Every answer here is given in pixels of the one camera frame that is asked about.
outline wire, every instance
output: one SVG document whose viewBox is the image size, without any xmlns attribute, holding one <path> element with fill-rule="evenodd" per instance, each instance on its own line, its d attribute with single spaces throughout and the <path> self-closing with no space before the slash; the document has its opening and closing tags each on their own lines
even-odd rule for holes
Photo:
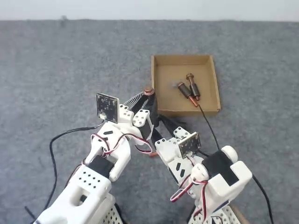
<svg viewBox="0 0 299 224">
<path fill-rule="evenodd" d="M 188 178 L 190 177 L 191 174 L 189 174 L 184 180 L 183 182 L 181 183 L 181 185 L 179 186 L 179 188 L 182 188 L 183 185 L 186 183 L 186 181 L 188 180 Z"/>
<path fill-rule="evenodd" d="M 183 196 L 184 193 L 186 193 L 191 187 L 192 187 L 193 183 L 190 182 L 187 187 L 185 188 L 179 188 L 171 197 L 170 197 L 170 201 L 171 202 L 176 202 L 178 199 L 181 198 L 181 196 Z"/>
<path fill-rule="evenodd" d="M 115 146 L 113 147 L 113 149 L 110 150 L 110 151 L 108 151 L 108 152 L 106 152 L 106 153 L 109 153 L 109 154 L 112 153 L 112 152 L 118 147 L 118 144 L 119 144 L 120 140 L 121 140 L 123 137 L 125 137 L 125 136 L 131 136 L 131 137 L 133 137 L 134 139 L 137 139 L 137 140 L 143 142 L 143 143 L 146 144 L 146 145 L 149 147 L 149 149 L 150 149 L 150 150 L 143 151 L 143 150 L 140 150 L 137 146 L 135 146 L 135 148 L 136 148 L 139 152 L 141 152 L 141 153 L 143 153 L 143 154 L 152 154 L 152 152 L 153 152 L 153 148 L 151 147 L 150 143 L 149 143 L 148 141 L 146 141 L 146 140 L 144 140 L 144 139 L 138 137 L 137 135 L 134 135 L 134 134 L 131 134 L 131 133 L 126 133 L 126 134 L 123 134 L 121 137 L 119 137 L 119 139 L 117 140 L 117 142 L 116 142 Z"/>
<path fill-rule="evenodd" d="M 205 190 L 206 190 L 206 186 L 208 184 L 208 181 L 195 181 L 192 180 L 192 183 L 195 185 L 198 184 L 203 184 L 202 188 L 201 188 L 201 198 L 202 198 L 202 207 L 203 207 L 203 211 L 204 211 L 204 220 L 206 219 L 206 194 L 205 194 Z"/>
<path fill-rule="evenodd" d="M 204 153 L 204 152 L 202 152 L 201 150 L 198 150 L 198 152 L 199 152 L 200 154 L 204 155 L 205 157 L 209 157 L 209 156 L 210 156 L 209 154 Z"/>
<path fill-rule="evenodd" d="M 91 144 L 92 144 L 92 141 L 93 141 L 94 137 L 99 138 L 101 141 L 103 141 L 106 144 L 107 150 L 105 150 L 105 148 L 103 148 L 103 155 L 102 156 L 104 156 L 107 152 L 110 151 L 110 147 L 109 147 L 108 142 L 103 137 L 99 136 L 98 134 L 92 134 L 90 136 L 90 142 L 91 142 Z"/>
<path fill-rule="evenodd" d="M 211 129 L 211 132 L 212 132 L 212 135 L 214 136 L 214 139 L 215 139 L 215 143 L 216 143 L 216 145 L 217 145 L 217 148 L 218 148 L 218 150 L 220 151 L 221 149 L 220 149 L 220 147 L 219 147 L 219 144 L 218 144 L 218 141 L 217 141 L 216 135 L 215 135 L 215 133 L 214 133 L 214 131 L 213 131 L 213 128 L 211 127 L 211 125 L 210 125 L 209 121 L 207 120 L 207 118 L 206 118 L 206 115 L 205 115 L 204 111 L 202 110 L 202 108 L 201 108 L 200 104 L 198 104 L 198 107 L 200 108 L 200 110 L 201 110 L 201 113 L 202 113 L 202 115 L 204 116 L 204 118 L 205 118 L 205 120 L 206 120 L 206 123 L 207 123 L 207 125 L 209 125 L 209 127 L 210 127 L 210 129 Z"/>
<path fill-rule="evenodd" d="M 94 126 L 94 127 L 80 127 L 80 128 L 74 128 L 74 129 L 71 129 L 71 130 L 68 130 L 68 131 L 65 131 L 65 132 L 62 132 L 61 134 L 55 136 L 51 141 L 50 141 L 50 145 L 49 145 L 49 148 L 50 148 L 50 155 L 51 155 L 51 160 L 52 160 L 52 165 L 53 165 L 53 169 L 54 169 L 54 184 L 53 184 L 53 187 L 52 187 L 52 190 L 50 192 L 50 195 L 49 195 L 49 198 L 42 210 L 45 211 L 50 202 L 51 202 L 51 199 L 54 195 L 54 192 L 55 192 L 55 189 L 56 189 L 56 185 L 57 185 L 57 166 L 56 166 L 56 161 L 55 161 L 55 156 L 54 156 L 54 153 L 53 153 L 53 142 L 57 139 L 59 139 L 61 136 L 64 136 L 66 134 L 69 134 L 69 133 L 73 133 L 73 132 L 78 132 L 78 131 L 88 131 L 88 130 L 92 130 L 92 129 L 97 129 L 98 127 L 100 127 L 103 123 L 104 123 L 105 120 L 102 120 L 102 122 L 97 125 L 97 126 Z M 25 210 L 28 212 L 28 214 L 31 216 L 32 215 L 32 212 L 30 211 L 30 209 L 28 207 L 25 207 Z"/>
<path fill-rule="evenodd" d="M 195 161 L 193 158 L 191 158 L 190 156 L 187 156 L 188 160 L 190 160 L 192 166 L 194 167 L 195 166 Z"/>
<path fill-rule="evenodd" d="M 274 224 L 272 210 L 271 210 L 271 205 L 270 205 L 270 200 L 269 200 L 269 198 L 267 196 L 267 193 L 264 190 L 264 188 L 262 187 L 261 183 L 256 178 L 256 176 L 254 176 L 253 174 L 252 174 L 252 179 L 256 182 L 256 184 L 258 185 L 258 187 L 260 188 L 260 190 L 262 191 L 262 193 L 263 193 L 263 195 L 264 195 L 264 197 L 266 199 L 267 206 L 268 206 L 268 211 L 269 211 L 269 216 L 270 216 L 270 220 L 271 220 L 271 223 Z"/>
<path fill-rule="evenodd" d="M 25 206 L 25 210 L 28 212 L 28 214 L 32 217 L 33 220 L 36 220 L 37 224 L 40 224 L 40 222 L 36 219 L 35 215 L 33 215 L 33 213 L 30 211 L 30 209 Z"/>
<path fill-rule="evenodd" d="M 201 211 L 202 211 L 202 208 L 198 209 L 198 210 L 193 214 L 193 219 L 195 219 L 195 217 L 196 217 L 199 213 L 201 213 Z"/>
</svg>

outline white wall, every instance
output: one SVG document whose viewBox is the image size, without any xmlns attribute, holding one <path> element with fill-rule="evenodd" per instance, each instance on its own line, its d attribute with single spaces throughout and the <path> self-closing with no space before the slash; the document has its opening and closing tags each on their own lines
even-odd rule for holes
<svg viewBox="0 0 299 224">
<path fill-rule="evenodd" d="M 299 21 L 299 0 L 0 0 L 0 20 Z"/>
</svg>

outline perforated metal plate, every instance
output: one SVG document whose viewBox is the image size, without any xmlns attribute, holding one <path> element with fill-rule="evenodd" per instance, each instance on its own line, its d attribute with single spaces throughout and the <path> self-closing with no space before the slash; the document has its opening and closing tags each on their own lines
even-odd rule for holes
<svg viewBox="0 0 299 224">
<path fill-rule="evenodd" d="M 113 206 L 99 224 L 123 224 L 123 222 L 116 207 Z"/>
<path fill-rule="evenodd" d="M 212 224 L 212 220 L 215 224 L 241 224 L 230 206 L 225 206 L 223 209 L 213 213 L 213 215 L 204 222 L 202 222 L 203 216 L 201 214 L 193 218 L 195 211 L 193 211 L 188 224 Z"/>
</svg>

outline black cable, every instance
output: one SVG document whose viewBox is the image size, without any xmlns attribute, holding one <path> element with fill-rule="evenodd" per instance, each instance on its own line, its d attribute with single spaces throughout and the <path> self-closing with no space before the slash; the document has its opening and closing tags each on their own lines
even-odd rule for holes
<svg viewBox="0 0 299 224">
<path fill-rule="evenodd" d="M 211 132 L 214 136 L 214 139 L 215 139 L 215 142 L 216 142 L 216 145 L 217 145 L 217 148 L 218 150 L 220 150 L 220 147 L 219 147 L 219 144 L 218 144 L 218 141 L 217 141 L 217 138 L 215 136 L 215 133 L 209 123 L 209 121 L 207 120 L 206 116 L 205 116 L 205 113 L 203 112 L 201 106 L 198 104 L 201 112 L 202 112 L 202 115 L 204 116 L 207 124 L 209 125 L 210 129 L 211 129 Z M 208 154 L 204 154 L 203 152 L 200 152 L 201 154 L 205 155 L 206 157 L 208 157 L 209 155 Z M 270 205 L 270 200 L 268 198 L 268 195 L 266 193 L 266 191 L 264 190 L 264 188 L 262 187 L 261 183 L 258 181 L 258 179 L 254 176 L 254 174 L 252 174 L 252 179 L 256 182 L 256 184 L 258 185 L 258 187 L 260 188 L 261 192 L 263 193 L 265 199 L 266 199 L 266 202 L 267 202 L 267 206 L 268 206 L 268 211 L 269 211 L 269 217 L 270 217 L 270 220 L 271 220 L 271 223 L 274 224 L 274 221 L 273 221 L 273 215 L 272 215 L 272 210 L 271 210 L 271 205 Z"/>
<path fill-rule="evenodd" d="M 264 188 L 262 187 L 261 183 L 256 178 L 256 176 L 254 176 L 253 174 L 252 174 L 252 179 L 256 182 L 256 184 L 258 185 L 258 187 L 260 188 L 260 190 L 262 191 L 262 193 L 263 193 L 263 195 L 264 195 L 264 197 L 266 199 L 267 206 L 268 206 L 268 211 L 269 211 L 269 216 L 270 216 L 270 220 L 271 220 L 271 223 L 274 224 L 272 210 L 271 210 L 271 205 L 270 205 L 270 200 L 268 198 L 268 195 L 267 195 L 266 191 L 264 190 Z"/>
<path fill-rule="evenodd" d="M 217 138 L 216 138 L 216 135 L 215 135 L 215 133 L 214 133 L 214 131 L 213 131 L 213 128 L 211 127 L 209 121 L 207 120 L 206 115 L 205 115 L 204 111 L 202 110 L 200 104 L 198 104 L 198 107 L 200 108 L 201 113 L 202 113 L 202 115 L 204 116 L 207 125 L 209 125 L 209 128 L 210 128 L 210 130 L 211 130 L 211 132 L 212 132 L 212 135 L 214 136 L 214 139 L 215 139 L 215 142 L 216 142 L 216 145 L 217 145 L 218 150 L 221 151 L 221 149 L 220 149 L 220 147 L 219 147 L 219 144 L 218 144 L 218 141 L 217 141 Z"/>
<path fill-rule="evenodd" d="M 209 154 L 204 153 L 204 152 L 202 152 L 201 150 L 198 150 L 198 152 L 199 152 L 200 154 L 204 155 L 205 157 L 209 157 L 209 156 L 210 156 Z"/>
<path fill-rule="evenodd" d="M 57 140 L 58 138 L 60 138 L 61 136 L 64 136 L 65 134 L 69 134 L 69 133 L 73 133 L 73 132 L 78 132 L 78 131 L 88 131 L 88 130 L 93 130 L 93 129 L 97 129 L 99 126 L 101 126 L 102 124 L 104 123 L 104 120 L 97 126 L 94 126 L 94 127 L 80 127 L 80 128 L 74 128 L 74 129 L 71 129 L 71 130 L 68 130 L 68 131 L 65 131 L 57 136 L 55 136 L 51 141 L 50 141 L 50 155 L 51 155 L 51 159 L 52 159 L 52 164 L 53 164 L 53 169 L 54 169 L 54 184 L 53 184 L 53 187 L 52 187 L 52 191 L 50 192 L 50 195 L 49 195 L 49 198 L 47 200 L 47 203 L 45 204 L 45 207 L 43 208 L 42 212 L 45 211 L 50 202 L 51 202 L 51 199 L 54 195 L 54 192 L 55 192 L 55 189 L 56 189 L 56 185 L 57 185 L 57 166 L 56 166 L 56 161 L 55 161 L 55 157 L 54 157 L 54 153 L 53 153 L 53 142 L 55 140 Z M 28 214 L 31 216 L 31 217 L 35 217 L 33 215 L 33 213 L 30 211 L 30 209 L 25 206 L 25 210 L 28 212 Z"/>
</svg>

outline red and white wire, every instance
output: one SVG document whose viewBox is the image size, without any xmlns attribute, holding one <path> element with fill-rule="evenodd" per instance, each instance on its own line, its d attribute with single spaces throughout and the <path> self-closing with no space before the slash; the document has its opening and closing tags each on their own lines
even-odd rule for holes
<svg viewBox="0 0 299 224">
<path fill-rule="evenodd" d="M 194 213 L 193 217 L 196 217 L 200 212 L 201 210 L 203 210 L 204 212 L 204 220 L 206 219 L 206 194 L 205 194 L 205 189 L 206 189 L 206 185 L 208 184 L 208 181 L 195 181 L 195 180 L 192 180 L 192 183 L 193 184 L 203 184 L 202 188 L 201 188 L 201 198 L 202 198 L 202 208 L 200 208 L 197 212 Z"/>
<path fill-rule="evenodd" d="M 144 140 L 144 139 L 142 139 L 142 138 L 140 138 L 140 137 L 138 137 L 138 136 L 136 136 L 136 135 L 134 135 L 134 134 L 131 134 L 131 133 L 126 133 L 126 134 L 123 134 L 121 137 L 119 137 L 119 139 L 117 140 L 117 142 L 116 142 L 115 146 L 113 147 L 113 149 L 110 150 L 111 152 L 113 152 L 113 151 L 118 147 L 118 144 L 119 144 L 120 140 L 121 140 L 123 137 L 125 137 L 125 136 L 131 136 L 131 137 L 133 137 L 134 139 L 143 142 L 143 143 L 146 144 L 146 145 L 149 147 L 149 149 L 150 149 L 150 150 L 147 150 L 147 151 L 143 151 L 143 150 L 140 150 L 137 146 L 135 146 L 135 148 L 136 148 L 139 152 L 141 152 L 141 153 L 143 153 L 143 154 L 151 154 L 151 153 L 153 152 L 153 148 L 151 147 L 151 145 L 150 145 L 150 143 L 149 143 L 148 141 L 146 141 L 146 140 Z"/>
<path fill-rule="evenodd" d="M 103 147 L 103 154 L 102 154 L 102 156 L 105 157 L 107 155 L 107 153 L 110 151 L 110 147 L 109 147 L 108 142 L 103 137 L 99 136 L 98 134 L 92 134 L 90 136 L 90 142 L 91 143 L 93 142 L 94 137 L 97 137 L 98 139 L 100 139 L 101 141 L 103 141 L 105 143 L 106 148 Z"/>
<path fill-rule="evenodd" d="M 170 197 L 170 201 L 171 202 L 175 202 L 177 201 L 181 196 L 183 196 L 184 193 L 186 193 L 191 187 L 192 187 L 193 183 L 190 182 L 185 188 L 180 188 L 178 189 L 171 197 Z"/>
</svg>

